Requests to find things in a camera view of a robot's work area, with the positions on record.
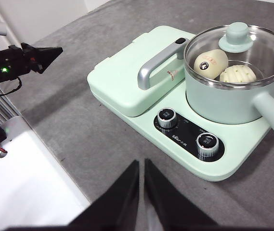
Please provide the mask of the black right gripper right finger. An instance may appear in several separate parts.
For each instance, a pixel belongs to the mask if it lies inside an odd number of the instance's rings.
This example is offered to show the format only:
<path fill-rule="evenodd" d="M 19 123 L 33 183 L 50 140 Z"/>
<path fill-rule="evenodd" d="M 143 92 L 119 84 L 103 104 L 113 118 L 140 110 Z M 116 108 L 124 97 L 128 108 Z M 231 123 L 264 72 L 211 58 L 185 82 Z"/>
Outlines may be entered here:
<path fill-rule="evenodd" d="M 184 197 L 150 159 L 145 159 L 145 190 L 166 231 L 214 231 L 217 222 Z"/>

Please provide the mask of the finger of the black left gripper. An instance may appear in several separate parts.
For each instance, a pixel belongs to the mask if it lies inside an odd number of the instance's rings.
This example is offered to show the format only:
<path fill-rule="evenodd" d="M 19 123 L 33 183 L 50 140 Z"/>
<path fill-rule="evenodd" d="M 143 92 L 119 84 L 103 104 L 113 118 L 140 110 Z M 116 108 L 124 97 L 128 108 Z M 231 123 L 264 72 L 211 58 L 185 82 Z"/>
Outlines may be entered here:
<path fill-rule="evenodd" d="M 37 48 L 38 73 L 42 74 L 62 52 L 62 47 Z"/>

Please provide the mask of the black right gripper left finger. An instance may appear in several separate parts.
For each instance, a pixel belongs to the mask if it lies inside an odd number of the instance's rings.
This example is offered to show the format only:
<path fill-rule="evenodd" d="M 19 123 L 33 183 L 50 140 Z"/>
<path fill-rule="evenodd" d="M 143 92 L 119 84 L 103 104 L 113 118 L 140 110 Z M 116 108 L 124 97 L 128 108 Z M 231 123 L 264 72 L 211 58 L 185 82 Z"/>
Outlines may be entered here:
<path fill-rule="evenodd" d="M 86 210 L 69 223 L 70 231 L 133 231 L 139 203 L 139 162 L 134 160 Z"/>

